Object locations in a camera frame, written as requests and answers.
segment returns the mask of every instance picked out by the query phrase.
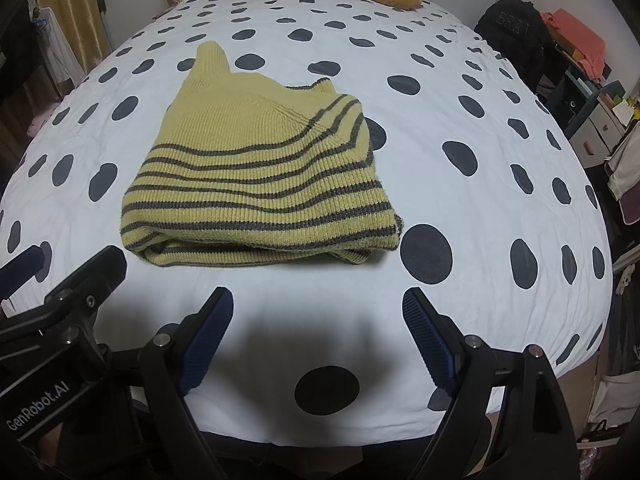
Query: polka dot bedsheet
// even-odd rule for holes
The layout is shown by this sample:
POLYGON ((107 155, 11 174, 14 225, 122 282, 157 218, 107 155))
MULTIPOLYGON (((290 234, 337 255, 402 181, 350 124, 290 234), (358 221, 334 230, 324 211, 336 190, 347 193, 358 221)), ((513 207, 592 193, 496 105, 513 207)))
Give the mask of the polka dot bedsheet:
MULTIPOLYGON (((402 320, 420 286, 463 333, 537 343, 558 375, 600 343, 612 273, 598 202, 560 128, 513 66, 434 3, 183 0, 96 67, 31 143, 2 197, 0 263, 46 267, 22 312, 108 244, 120 202, 193 65, 217 41, 232 70, 288 86, 328 76, 362 102, 400 248, 360 266, 322 256, 247 268, 158 268, 127 253, 98 340, 141 346, 216 286, 234 318, 187 397, 205 431, 288 446, 433 433, 446 409, 402 320)), ((494 392, 490 409, 500 403, 494 392)))

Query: drawer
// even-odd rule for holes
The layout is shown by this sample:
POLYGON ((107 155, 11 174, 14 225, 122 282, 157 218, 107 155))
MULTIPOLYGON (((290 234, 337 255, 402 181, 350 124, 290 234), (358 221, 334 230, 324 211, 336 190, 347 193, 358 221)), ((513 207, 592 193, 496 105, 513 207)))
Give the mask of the drawer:
POLYGON ((598 166, 604 162, 604 158, 610 155, 607 146, 602 142, 596 127, 587 119, 577 132, 569 139, 569 144, 574 149, 583 168, 598 166))
POLYGON ((610 150, 613 150, 620 142, 623 134, 618 129, 616 119, 611 117, 600 103, 595 107, 589 118, 593 126, 596 127, 602 140, 604 140, 604 143, 610 150))

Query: striped sweater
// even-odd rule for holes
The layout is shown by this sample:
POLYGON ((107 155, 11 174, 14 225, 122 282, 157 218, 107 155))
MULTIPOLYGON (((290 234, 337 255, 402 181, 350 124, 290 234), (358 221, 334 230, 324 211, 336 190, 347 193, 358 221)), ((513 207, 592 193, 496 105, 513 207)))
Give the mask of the striped sweater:
POLYGON ((360 102, 196 61, 122 200, 123 245, 158 266, 247 266, 398 247, 360 102))

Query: ribbed knit fabric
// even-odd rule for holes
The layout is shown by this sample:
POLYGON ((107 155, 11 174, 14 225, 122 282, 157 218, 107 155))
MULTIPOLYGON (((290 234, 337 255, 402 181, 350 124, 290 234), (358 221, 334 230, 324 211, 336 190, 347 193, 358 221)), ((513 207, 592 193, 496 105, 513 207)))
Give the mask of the ribbed knit fabric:
POLYGON ((123 245, 158 266, 247 266, 398 247, 360 102, 196 61, 122 200, 123 245))

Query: gold curtain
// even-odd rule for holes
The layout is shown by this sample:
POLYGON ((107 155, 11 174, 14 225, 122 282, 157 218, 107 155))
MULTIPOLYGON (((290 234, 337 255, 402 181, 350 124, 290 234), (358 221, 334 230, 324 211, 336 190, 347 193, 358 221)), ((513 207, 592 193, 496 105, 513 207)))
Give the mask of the gold curtain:
POLYGON ((96 0, 38 0, 51 7, 80 66, 89 73, 110 54, 96 0))

